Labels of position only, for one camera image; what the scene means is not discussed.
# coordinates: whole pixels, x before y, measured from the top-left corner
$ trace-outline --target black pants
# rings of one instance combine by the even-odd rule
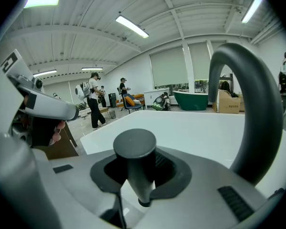
[[[123,99],[124,108],[127,109],[127,108],[126,108],[126,100],[125,100],[125,98],[123,97],[123,95],[121,95],[121,96],[122,96],[122,99]]]
[[[87,103],[88,103],[89,108],[91,109],[92,128],[98,127],[98,124],[97,124],[98,121],[100,121],[102,124],[104,124],[106,122],[106,120],[100,112],[97,100],[93,99],[93,98],[88,98]]]
[[[102,103],[102,107],[105,108],[106,107],[106,100],[104,97],[101,97],[101,103]]]

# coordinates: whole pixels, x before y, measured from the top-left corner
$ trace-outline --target gray curved handle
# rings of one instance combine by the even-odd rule
[[[230,169],[256,185],[272,165],[281,142],[283,108],[280,93],[261,59],[239,44],[226,43],[211,59],[210,102],[216,102],[219,77],[225,64],[237,77],[245,103],[243,140]]]

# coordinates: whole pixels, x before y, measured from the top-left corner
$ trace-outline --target desk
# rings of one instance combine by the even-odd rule
[[[209,158],[229,168],[241,145],[244,114],[217,114],[172,111],[136,111],[81,138],[87,154],[113,149],[118,134],[143,128],[156,136],[157,145]],[[233,135],[226,134],[233,126]],[[286,188],[286,131],[283,131],[276,158],[256,188],[269,197]]]
[[[108,108],[107,108],[107,107],[100,108],[100,112],[101,112],[101,114],[102,114],[102,113],[107,112],[107,114],[108,114],[108,115],[109,115],[109,117],[111,118],[111,116],[110,116],[110,114],[109,114],[109,110],[108,110]]]

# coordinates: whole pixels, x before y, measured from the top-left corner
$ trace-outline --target white wall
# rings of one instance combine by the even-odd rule
[[[103,85],[105,88],[105,78],[102,73],[99,73],[100,80],[98,82],[98,89]],[[57,93],[57,95],[62,99],[72,104],[81,104],[83,101],[80,101],[79,98],[75,94],[75,87],[83,82],[87,82],[89,80],[90,75],[86,79],[79,79],[74,81],[64,81],[61,83],[53,83],[50,85],[44,86],[44,91],[47,95],[53,96],[53,93]]]
[[[286,52],[286,32],[282,31],[259,44],[259,56],[270,69],[276,83]]]
[[[53,96],[53,93],[56,93],[62,100],[71,104],[73,103],[69,89],[69,82],[61,82],[44,86],[44,92],[49,96]]]
[[[139,56],[123,63],[107,75],[105,75],[105,91],[108,94],[116,93],[120,85],[120,79],[126,78],[126,87],[130,87],[130,94],[142,94],[153,89],[152,68],[149,54],[142,53]]]

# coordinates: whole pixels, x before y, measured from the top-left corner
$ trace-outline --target person sitting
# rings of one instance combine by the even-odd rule
[[[171,102],[170,102],[170,99],[168,97],[168,93],[167,92],[164,92],[162,95],[161,95],[162,98],[165,99],[165,106],[163,108],[164,111],[170,111],[171,110]]]
[[[224,90],[230,93],[231,97],[238,97],[237,94],[233,93],[232,91],[230,91],[230,84],[227,81],[224,81],[221,86],[220,86],[220,90]]]

